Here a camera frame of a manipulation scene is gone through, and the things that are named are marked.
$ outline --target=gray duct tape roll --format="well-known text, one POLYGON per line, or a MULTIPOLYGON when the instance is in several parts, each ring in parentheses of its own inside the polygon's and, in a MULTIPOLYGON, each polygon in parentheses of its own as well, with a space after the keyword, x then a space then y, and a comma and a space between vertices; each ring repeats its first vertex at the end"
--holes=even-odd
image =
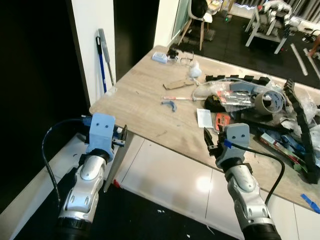
POLYGON ((259 93, 254 101, 255 109, 262 115, 275 114, 281 111, 284 101, 280 93, 276 91, 264 91, 259 93))

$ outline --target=blue tape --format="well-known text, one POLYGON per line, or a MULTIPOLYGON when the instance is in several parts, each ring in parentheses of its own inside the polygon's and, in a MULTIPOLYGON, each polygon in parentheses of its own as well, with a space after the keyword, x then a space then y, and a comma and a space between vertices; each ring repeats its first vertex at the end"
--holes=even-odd
POLYGON ((309 204, 309 206, 317 213, 320 214, 320 208, 318 207, 318 205, 311 201, 310 198, 307 197, 307 195, 305 195, 304 193, 301 194, 301 197, 309 204))
POLYGON ((232 142, 230 142, 228 139, 224 139, 223 144, 224 144, 227 148, 231 148, 231 147, 232 147, 232 142))

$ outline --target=white tiled floor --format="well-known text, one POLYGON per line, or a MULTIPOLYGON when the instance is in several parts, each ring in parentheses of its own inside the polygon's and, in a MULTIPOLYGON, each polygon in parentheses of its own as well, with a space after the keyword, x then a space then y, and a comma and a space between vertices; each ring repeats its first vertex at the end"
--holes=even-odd
MULTIPOLYGON (((116 179, 137 195, 244 239, 219 171, 135 136, 116 179)), ((263 199, 267 194, 261 191, 263 199)), ((320 214, 277 196, 271 197, 268 209, 282 240, 319 239, 320 214)))

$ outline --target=wooden table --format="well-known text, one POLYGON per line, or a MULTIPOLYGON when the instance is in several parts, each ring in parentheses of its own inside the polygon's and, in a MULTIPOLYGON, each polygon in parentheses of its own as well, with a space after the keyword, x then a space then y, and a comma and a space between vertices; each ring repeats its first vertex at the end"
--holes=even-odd
MULTIPOLYGON (((156 144, 189 157, 206 166, 217 168, 214 157, 208 154, 204 141, 203 128, 198 127, 197 108, 204 108, 204 101, 176 100, 177 111, 161 105, 163 96, 190 97, 195 85, 165 90, 163 84, 184 80, 188 76, 189 67, 181 63, 159 63, 151 59, 154 52, 166 53, 167 48, 156 46, 144 56, 120 81, 116 83, 117 92, 112 96, 105 95, 90 108, 90 113, 104 113, 116 118, 116 125, 123 127, 127 124, 132 133, 148 139, 156 144)), ((194 56, 199 62, 202 75, 198 78, 205 82, 206 75, 245 75, 265 77, 261 72, 231 65, 202 56, 194 56)), ((274 81, 284 83, 284 79, 272 77, 274 81)), ((317 104, 320 104, 320 91, 296 84, 297 95, 309 90, 310 95, 317 104)), ((266 152, 266 149, 254 140, 250 147, 266 152)), ((250 153, 245 153, 245 161, 253 169, 253 175, 258 180, 262 189, 269 191, 277 179, 281 166, 273 159, 250 153)), ((302 193, 320 205, 320 186, 308 184, 293 170, 289 161, 285 162, 285 173, 275 194, 293 203, 309 208, 308 204, 300 197, 302 193)))

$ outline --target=white wall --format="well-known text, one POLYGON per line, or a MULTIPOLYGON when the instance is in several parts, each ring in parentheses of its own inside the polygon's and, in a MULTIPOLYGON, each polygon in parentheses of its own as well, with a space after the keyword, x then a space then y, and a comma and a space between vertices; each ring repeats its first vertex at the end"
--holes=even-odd
MULTIPOLYGON (((116 79, 114 3, 113 0, 72 0, 72 7, 90 104, 92 105, 104 94, 96 46, 99 28, 104 30, 112 76, 114 80, 116 79)), ((112 87, 112 83, 105 62, 104 73, 108 90, 112 87)))
POLYGON ((160 0, 154 46, 168 46, 172 40, 179 0, 160 0))

